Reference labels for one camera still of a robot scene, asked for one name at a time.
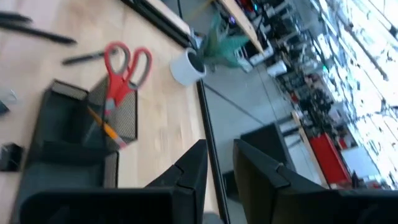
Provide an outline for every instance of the floor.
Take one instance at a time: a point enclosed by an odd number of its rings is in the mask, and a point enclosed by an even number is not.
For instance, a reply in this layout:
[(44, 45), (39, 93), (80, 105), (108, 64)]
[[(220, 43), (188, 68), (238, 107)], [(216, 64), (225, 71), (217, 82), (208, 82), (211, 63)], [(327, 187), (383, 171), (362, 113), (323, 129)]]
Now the floor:
[[(203, 2), (205, 0), (181, 1), (183, 18), (191, 17), (193, 9), (198, 8)], [(178, 14), (176, 0), (164, 0), (164, 3)], [(196, 31), (206, 33), (215, 12), (214, 7), (210, 6), (196, 18), (184, 20)], [(216, 71), (209, 73), (203, 81), (222, 173), (233, 169), (234, 138), (286, 117), (293, 110), (290, 102), (284, 98), (262, 65), (249, 73), (236, 68), (217, 67)], [(294, 126), (294, 122), (285, 123), (281, 130)], [(289, 136), (285, 141), (287, 146), (290, 146), (289, 152), (297, 172), (320, 183), (300, 136)], [(231, 223), (246, 223), (241, 204), (232, 200), (228, 200), (227, 204)]]

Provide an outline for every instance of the wooden desk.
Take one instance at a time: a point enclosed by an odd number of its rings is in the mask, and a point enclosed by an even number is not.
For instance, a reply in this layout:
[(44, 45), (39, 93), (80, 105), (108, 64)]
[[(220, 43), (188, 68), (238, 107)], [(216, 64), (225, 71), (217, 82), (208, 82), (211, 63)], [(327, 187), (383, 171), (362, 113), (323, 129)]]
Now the wooden desk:
[(227, 11), (235, 18), (236, 23), (238, 23), (243, 32), (249, 37), (250, 41), (254, 44), (257, 50), (264, 54), (264, 49), (257, 38), (255, 28), (252, 26), (251, 22), (243, 13), (238, 4), (236, 4), (235, 0), (219, 0), (219, 2), (222, 3)]
[[(163, 3), (150, 1), (162, 10)], [(29, 147), (40, 98), (54, 78), (90, 89), (106, 74), (102, 60), (73, 67), (61, 66), (61, 60), (103, 49), (112, 40), (130, 49), (145, 46), (154, 58), (151, 75), (138, 92), (139, 139), (120, 153), (119, 187), (145, 186), (205, 138), (196, 86), (181, 86), (169, 70), (183, 49), (121, 1), (1, 1), (0, 10), (19, 12), (31, 17), (34, 27), (78, 41), (66, 47), (0, 30), (0, 85), (20, 98), (0, 118), (0, 143)], [(171, 11), (165, 13), (175, 18)], [(187, 30), (182, 21), (177, 24)], [(208, 173), (205, 210), (218, 213), (210, 163)], [(0, 224), (11, 215), (20, 177), (20, 172), (0, 173)]]
[(302, 125), (301, 125), (300, 118), (299, 118), (299, 116), (298, 116), (298, 114), (297, 114), (296, 111), (292, 111), (292, 117), (293, 117), (294, 122), (299, 126), (298, 133), (300, 134), (301, 138), (303, 139), (305, 148), (306, 148), (307, 151), (308, 151), (308, 155), (310, 155), (311, 160), (312, 160), (312, 163), (313, 163), (313, 165), (315, 166), (315, 169), (317, 170), (317, 173), (318, 173), (319, 178), (320, 178), (321, 183), (322, 183), (322, 184), (321, 184), (322, 187), (329, 188), (328, 182), (326, 181), (326, 178), (325, 178), (325, 176), (323, 175), (323, 172), (322, 172), (322, 170), (321, 170), (321, 167), (319, 166), (319, 163), (318, 163), (318, 161), (317, 161), (317, 158), (315, 157), (315, 154), (314, 154), (314, 152), (313, 152), (313, 150), (312, 150), (310, 141), (308, 140), (307, 135), (305, 134), (305, 131), (304, 131)]

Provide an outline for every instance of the black frame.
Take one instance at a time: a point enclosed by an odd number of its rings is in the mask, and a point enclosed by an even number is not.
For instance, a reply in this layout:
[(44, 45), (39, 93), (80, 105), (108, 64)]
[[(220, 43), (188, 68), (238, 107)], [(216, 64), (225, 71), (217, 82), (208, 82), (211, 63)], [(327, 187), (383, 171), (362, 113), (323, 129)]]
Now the black frame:
[[(124, 4), (131, 7), (138, 12), (142, 17), (147, 19), (152, 25), (156, 26), (165, 35), (174, 40), (183, 48), (191, 47), (189, 36), (180, 30), (172, 21), (166, 18), (154, 6), (146, 0), (121, 0)], [(203, 81), (197, 82), (198, 97), (201, 108), (201, 115), (203, 126), (205, 129), (207, 147), (210, 157), (211, 171), (213, 173), (213, 180), (216, 190), (216, 197), (218, 203), (218, 210), (221, 219), (225, 224), (230, 224), (229, 214), (226, 204), (226, 191), (223, 184), (223, 179), (218, 164), (218, 155), (213, 137), (213, 128), (211, 126), (210, 115), (208, 112), (206, 93)]]

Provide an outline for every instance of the black pen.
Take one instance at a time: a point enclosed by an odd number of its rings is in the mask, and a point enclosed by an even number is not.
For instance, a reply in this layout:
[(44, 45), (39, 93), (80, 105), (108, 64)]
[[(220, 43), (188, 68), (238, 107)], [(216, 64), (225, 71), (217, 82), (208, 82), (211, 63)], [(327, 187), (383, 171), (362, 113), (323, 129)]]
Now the black pen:
[(27, 34), (27, 35), (33, 35), (33, 36), (40, 37), (43, 39), (51, 40), (51, 41), (59, 43), (59, 44), (72, 45), (72, 44), (77, 43), (74, 39), (72, 39), (70, 37), (65, 37), (65, 36), (61, 36), (58, 34), (38, 30), (38, 29), (24, 27), (19, 24), (14, 24), (11, 22), (4, 22), (4, 20), (1, 20), (1, 19), (0, 19), (0, 28), (15, 31), (15, 32), (20, 32), (20, 33)]
[[(116, 52), (118, 52), (116, 49), (112, 50), (111, 55), (116, 54)], [(100, 52), (94, 52), (91, 54), (66, 58), (62, 61), (62, 65), (73, 65), (76, 63), (87, 62), (89, 60), (96, 60), (96, 59), (104, 57), (104, 54), (105, 54), (105, 52), (100, 51)]]

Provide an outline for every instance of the scissors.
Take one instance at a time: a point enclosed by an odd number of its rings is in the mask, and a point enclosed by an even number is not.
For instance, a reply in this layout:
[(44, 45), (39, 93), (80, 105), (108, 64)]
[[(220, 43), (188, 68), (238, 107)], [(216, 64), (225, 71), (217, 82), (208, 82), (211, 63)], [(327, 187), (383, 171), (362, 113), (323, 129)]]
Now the scissors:
[[(117, 49), (121, 49), (124, 53), (124, 62), (122, 67), (115, 71), (111, 64), (111, 55)], [(137, 83), (130, 81), (133, 76), (140, 54), (146, 56), (145, 70)], [(134, 51), (131, 61), (131, 53), (126, 44), (122, 42), (112, 42), (105, 47), (104, 51), (105, 66), (109, 75), (108, 92), (106, 93), (105, 115), (109, 115), (113, 109), (117, 108), (124, 97), (132, 91), (137, 91), (145, 82), (150, 68), (152, 66), (152, 55), (148, 49), (139, 47)]]

